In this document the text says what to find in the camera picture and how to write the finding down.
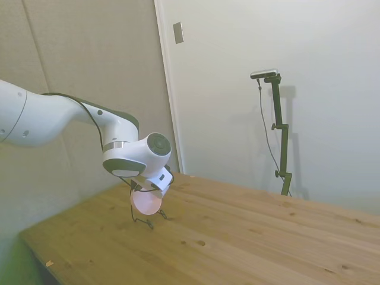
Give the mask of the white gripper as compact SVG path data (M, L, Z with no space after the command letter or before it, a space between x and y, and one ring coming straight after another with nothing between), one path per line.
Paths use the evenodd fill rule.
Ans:
M145 186L158 199L163 198L163 191L167 191L173 182L173 175L169 166L164 166L161 170L145 179Z

